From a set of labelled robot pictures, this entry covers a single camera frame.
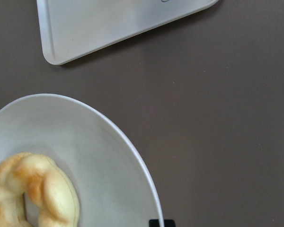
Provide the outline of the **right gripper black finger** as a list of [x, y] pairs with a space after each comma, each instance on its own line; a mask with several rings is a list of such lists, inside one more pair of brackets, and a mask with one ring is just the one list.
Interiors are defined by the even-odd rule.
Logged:
[[[149, 227], [160, 227], [158, 219], [149, 220]], [[165, 219], [163, 227], [175, 227], [175, 221], [172, 219]]]

